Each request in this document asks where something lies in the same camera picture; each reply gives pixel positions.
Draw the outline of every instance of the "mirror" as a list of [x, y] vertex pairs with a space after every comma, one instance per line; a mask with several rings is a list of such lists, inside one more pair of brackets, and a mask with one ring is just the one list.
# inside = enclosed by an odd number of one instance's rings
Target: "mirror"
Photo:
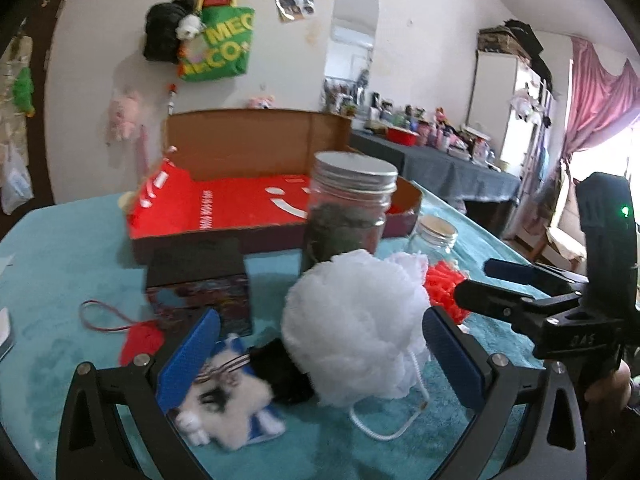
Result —
[[364, 105], [380, 13], [377, 0], [334, 0], [324, 65], [325, 110]]

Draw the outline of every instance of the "small glass jar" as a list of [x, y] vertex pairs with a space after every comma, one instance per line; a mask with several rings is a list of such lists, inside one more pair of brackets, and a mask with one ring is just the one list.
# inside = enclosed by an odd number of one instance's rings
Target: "small glass jar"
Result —
[[392, 164], [350, 152], [319, 152], [311, 173], [301, 272], [336, 254], [375, 253], [396, 190]]
[[441, 260], [452, 262], [451, 250], [457, 239], [458, 230], [446, 220], [434, 215], [421, 216], [409, 238], [406, 252], [426, 255], [430, 266]]

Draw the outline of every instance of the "cardboard box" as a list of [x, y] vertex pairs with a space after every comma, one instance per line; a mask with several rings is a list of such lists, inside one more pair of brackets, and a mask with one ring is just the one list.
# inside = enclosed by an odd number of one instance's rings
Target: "cardboard box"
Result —
[[[160, 247], [229, 237], [240, 241], [243, 254], [301, 247], [300, 191], [308, 184], [314, 154], [350, 150], [350, 134], [348, 119], [296, 110], [170, 116], [164, 140], [168, 155], [140, 187], [127, 215], [136, 260], [147, 263]], [[248, 181], [258, 178], [264, 180]], [[283, 179], [296, 189], [285, 190]], [[277, 194], [269, 193], [272, 188]], [[264, 197], [256, 198], [261, 190]], [[219, 196], [225, 197], [222, 207], [231, 209], [235, 223], [211, 219], [212, 210], [220, 208]], [[399, 178], [383, 236], [408, 235], [421, 199], [417, 187]], [[287, 205], [290, 211], [283, 216]], [[249, 216], [259, 218], [242, 221]]]

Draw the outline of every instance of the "black box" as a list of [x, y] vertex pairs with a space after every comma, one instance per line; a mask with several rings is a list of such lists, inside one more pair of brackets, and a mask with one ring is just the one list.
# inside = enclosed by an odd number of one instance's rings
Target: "black box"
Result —
[[222, 336], [253, 332], [249, 279], [235, 238], [156, 249], [145, 291], [156, 314], [209, 305], [220, 314]]

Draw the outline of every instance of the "green plush toy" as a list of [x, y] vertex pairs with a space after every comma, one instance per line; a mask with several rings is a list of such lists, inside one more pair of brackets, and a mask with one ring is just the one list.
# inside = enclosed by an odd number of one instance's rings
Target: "green plush toy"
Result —
[[31, 94], [33, 94], [31, 69], [26, 66], [20, 70], [14, 82], [14, 105], [27, 117], [33, 117], [36, 114], [36, 109], [31, 102]]

